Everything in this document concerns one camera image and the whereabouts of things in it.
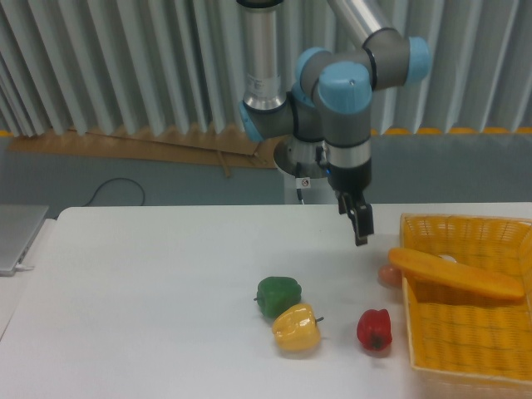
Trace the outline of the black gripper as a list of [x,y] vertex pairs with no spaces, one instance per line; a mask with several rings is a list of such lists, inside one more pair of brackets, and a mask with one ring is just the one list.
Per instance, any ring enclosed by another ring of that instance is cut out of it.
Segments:
[[339,193],[338,213],[347,214],[352,222],[356,246],[367,244],[368,237],[374,234],[372,206],[362,197],[348,194],[363,192],[372,180],[372,161],[352,168],[342,168],[328,164],[328,183]]

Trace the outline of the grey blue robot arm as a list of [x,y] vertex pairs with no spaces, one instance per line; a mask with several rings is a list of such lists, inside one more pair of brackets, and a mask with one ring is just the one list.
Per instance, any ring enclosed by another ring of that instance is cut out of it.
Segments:
[[312,47],[298,57],[295,81],[283,89],[280,1],[242,1],[246,83],[239,113],[254,141],[283,136],[294,178],[325,179],[346,215],[357,245],[373,234],[363,192],[372,178],[371,104],[375,91],[422,81],[431,50],[421,37],[403,37],[374,1],[332,1],[334,15],[356,44],[350,52]]

